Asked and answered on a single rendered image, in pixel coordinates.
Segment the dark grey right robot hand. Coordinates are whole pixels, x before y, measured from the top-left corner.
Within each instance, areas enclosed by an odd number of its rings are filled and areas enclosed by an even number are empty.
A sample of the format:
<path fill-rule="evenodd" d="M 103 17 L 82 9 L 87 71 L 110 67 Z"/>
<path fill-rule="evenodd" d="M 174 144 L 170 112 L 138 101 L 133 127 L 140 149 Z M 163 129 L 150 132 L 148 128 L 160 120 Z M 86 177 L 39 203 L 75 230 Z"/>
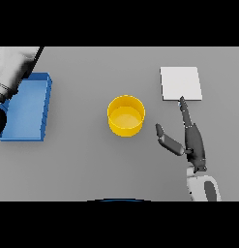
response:
<path fill-rule="evenodd" d="M 191 120 L 188 105 L 184 97 L 179 99 L 179 108 L 184 124 L 185 145 L 168 136 L 159 123 L 156 124 L 158 142 L 163 148 L 176 156 L 186 155 L 188 162 L 194 166 L 194 172 L 207 171 L 202 136 L 196 124 Z"/>

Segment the pale square measuring scale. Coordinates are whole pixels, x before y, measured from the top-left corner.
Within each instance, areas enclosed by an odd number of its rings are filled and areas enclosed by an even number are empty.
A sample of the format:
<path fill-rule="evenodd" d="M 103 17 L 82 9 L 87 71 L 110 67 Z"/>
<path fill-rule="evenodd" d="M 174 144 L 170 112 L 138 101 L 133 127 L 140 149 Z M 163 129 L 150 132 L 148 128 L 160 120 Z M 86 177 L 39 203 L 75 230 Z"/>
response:
<path fill-rule="evenodd" d="M 161 67 L 160 75 L 164 101 L 202 100 L 197 67 Z"/>

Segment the yellow bowl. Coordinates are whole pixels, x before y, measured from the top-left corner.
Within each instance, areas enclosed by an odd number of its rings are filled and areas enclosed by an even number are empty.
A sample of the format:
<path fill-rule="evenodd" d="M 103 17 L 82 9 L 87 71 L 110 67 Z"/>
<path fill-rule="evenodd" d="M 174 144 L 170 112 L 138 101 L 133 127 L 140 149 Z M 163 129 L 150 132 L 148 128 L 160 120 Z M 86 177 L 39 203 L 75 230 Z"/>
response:
<path fill-rule="evenodd" d="M 140 132 L 145 119 L 145 107 L 132 95 L 114 98 L 107 107 L 107 123 L 112 133 L 130 138 Z"/>

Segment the blue tray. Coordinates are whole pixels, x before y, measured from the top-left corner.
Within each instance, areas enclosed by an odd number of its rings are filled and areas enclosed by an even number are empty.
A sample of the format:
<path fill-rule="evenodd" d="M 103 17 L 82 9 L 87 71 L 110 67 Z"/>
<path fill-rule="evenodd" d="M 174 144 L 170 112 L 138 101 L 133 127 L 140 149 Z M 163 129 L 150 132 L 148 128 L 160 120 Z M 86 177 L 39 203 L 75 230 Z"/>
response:
<path fill-rule="evenodd" d="M 51 95 L 49 73 L 32 73 L 18 87 L 11 100 L 0 104 L 7 115 L 1 141 L 43 141 Z"/>

